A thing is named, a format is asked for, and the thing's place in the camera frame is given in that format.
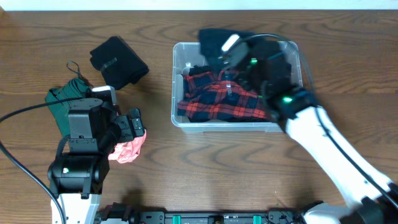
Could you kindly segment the pink garment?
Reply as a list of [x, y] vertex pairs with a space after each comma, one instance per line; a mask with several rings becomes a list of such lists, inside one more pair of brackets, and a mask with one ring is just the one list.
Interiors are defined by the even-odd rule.
[[141, 152], [141, 147], [146, 140], [146, 136], [147, 133], [143, 137], [135, 138], [131, 142], [118, 142], [114, 147], [114, 151], [108, 156], [108, 159], [118, 161], [120, 164], [129, 163], [137, 159]]

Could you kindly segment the dark navy garment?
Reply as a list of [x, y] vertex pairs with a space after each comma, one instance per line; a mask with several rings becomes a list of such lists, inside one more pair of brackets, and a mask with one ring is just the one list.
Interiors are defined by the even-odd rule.
[[217, 28], [199, 30], [198, 40], [200, 42], [200, 53], [205, 57], [208, 66], [213, 72], [220, 73], [225, 67], [222, 59], [220, 59], [223, 54], [221, 48], [233, 34], [238, 34], [242, 38], [254, 35], [254, 33], [248, 31]]

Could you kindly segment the red plaid flannel shirt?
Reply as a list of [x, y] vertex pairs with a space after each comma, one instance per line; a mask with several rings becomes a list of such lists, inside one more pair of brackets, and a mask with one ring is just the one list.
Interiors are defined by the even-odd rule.
[[183, 99], [177, 114], [191, 123], [211, 120], [226, 122], [268, 122], [259, 95], [231, 80], [231, 74], [215, 73], [209, 66], [194, 66], [183, 75]]

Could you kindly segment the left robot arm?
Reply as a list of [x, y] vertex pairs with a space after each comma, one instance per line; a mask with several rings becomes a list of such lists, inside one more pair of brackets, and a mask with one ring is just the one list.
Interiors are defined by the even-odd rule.
[[110, 101], [74, 100], [68, 112], [70, 135], [60, 145], [48, 169], [53, 223], [93, 223], [100, 205], [108, 156], [115, 145], [144, 135], [139, 109], [119, 115]]

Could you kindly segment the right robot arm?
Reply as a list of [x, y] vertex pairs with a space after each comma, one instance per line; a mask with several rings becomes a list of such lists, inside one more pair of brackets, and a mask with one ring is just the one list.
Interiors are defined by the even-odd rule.
[[325, 171], [345, 207], [314, 203], [297, 216], [302, 223], [397, 223], [397, 185], [368, 163], [346, 140], [314, 93], [291, 82], [284, 54], [262, 44], [229, 39], [220, 59], [237, 68], [237, 80], [256, 90], [273, 122], [299, 143]]

